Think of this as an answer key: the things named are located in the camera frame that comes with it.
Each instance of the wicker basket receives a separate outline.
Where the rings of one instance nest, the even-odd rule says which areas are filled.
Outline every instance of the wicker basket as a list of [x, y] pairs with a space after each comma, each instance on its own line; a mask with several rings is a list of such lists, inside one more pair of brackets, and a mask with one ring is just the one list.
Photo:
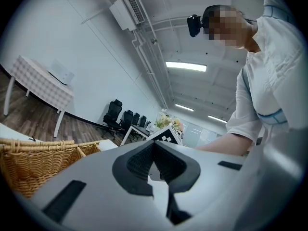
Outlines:
[[98, 143], [28, 142], [0, 139], [0, 168], [12, 190], [30, 198], [47, 180], [77, 160], [99, 152]]

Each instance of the white box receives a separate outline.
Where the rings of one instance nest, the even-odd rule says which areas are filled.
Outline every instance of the white box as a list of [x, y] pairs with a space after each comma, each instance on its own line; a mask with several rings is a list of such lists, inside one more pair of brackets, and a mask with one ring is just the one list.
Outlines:
[[171, 123], [168, 126], [150, 135], [146, 140], [167, 141], [174, 144], [183, 145], [181, 137], [174, 130]]
[[62, 84], [69, 85], [75, 76], [72, 72], [68, 71], [58, 60], [54, 60], [51, 66], [48, 68], [48, 72], [51, 73]]

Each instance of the black slot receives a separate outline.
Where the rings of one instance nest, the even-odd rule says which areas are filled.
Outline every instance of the black slot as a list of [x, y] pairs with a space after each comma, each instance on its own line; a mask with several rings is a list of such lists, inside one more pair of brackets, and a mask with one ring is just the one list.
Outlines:
[[43, 209], [43, 212], [56, 222], [61, 222], [71, 208], [86, 183], [72, 180], [57, 196]]
[[177, 225], [191, 217], [186, 211], [179, 210], [177, 202], [173, 193], [169, 192], [169, 200], [167, 207], [166, 217], [174, 224]]
[[241, 164], [235, 164], [235, 163], [230, 163], [226, 161], [221, 161], [218, 163], [218, 165], [223, 166], [223, 167], [228, 167], [234, 170], [240, 170], [242, 165]]

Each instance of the flowers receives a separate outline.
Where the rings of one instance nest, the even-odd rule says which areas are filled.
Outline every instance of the flowers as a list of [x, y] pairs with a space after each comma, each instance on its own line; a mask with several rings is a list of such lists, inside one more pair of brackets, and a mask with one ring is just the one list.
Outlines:
[[171, 123], [176, 132], [183, 132], [183, 124], [180, 122], [180, 119], [170, 117], [165, 111], [166, 110], [162, 109], [162, 111], [157, 114], [155, 126], [162, 129]]

